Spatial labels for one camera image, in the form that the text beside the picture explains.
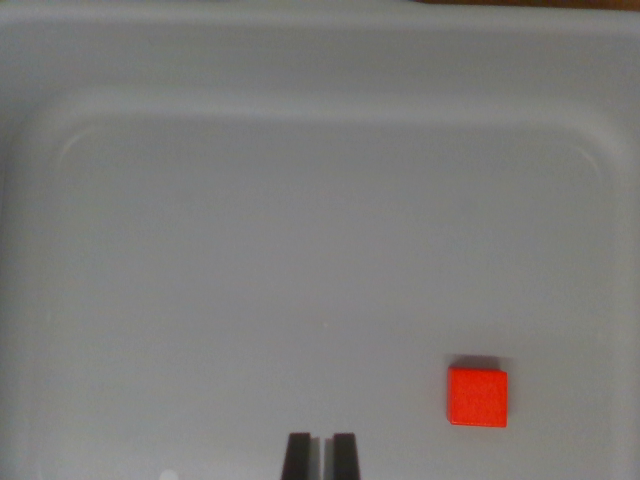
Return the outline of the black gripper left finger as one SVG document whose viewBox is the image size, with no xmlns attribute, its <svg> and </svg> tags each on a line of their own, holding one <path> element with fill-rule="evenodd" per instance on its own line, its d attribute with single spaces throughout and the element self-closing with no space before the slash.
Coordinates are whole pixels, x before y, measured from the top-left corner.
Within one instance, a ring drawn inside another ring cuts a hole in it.
<svg viewBox="0 0 640 480">
<path fill-rule="evenodd" d="M 320 478 L 319 439 L 309 432 L 290 433 L 282 465 L 282 480 Z"/>
</svg>

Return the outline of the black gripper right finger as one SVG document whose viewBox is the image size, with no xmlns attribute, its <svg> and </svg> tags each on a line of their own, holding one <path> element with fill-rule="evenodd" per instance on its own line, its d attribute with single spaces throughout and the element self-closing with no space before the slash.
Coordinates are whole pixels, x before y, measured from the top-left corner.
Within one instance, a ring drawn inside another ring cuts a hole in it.
<svg viewBox="0 0 640 480">
<path fill-rule="evenodd" d="M 323 479 L 361 479 L 357 441 L 354 433 L 335 433 L 325 441 Z"/>
</svg>

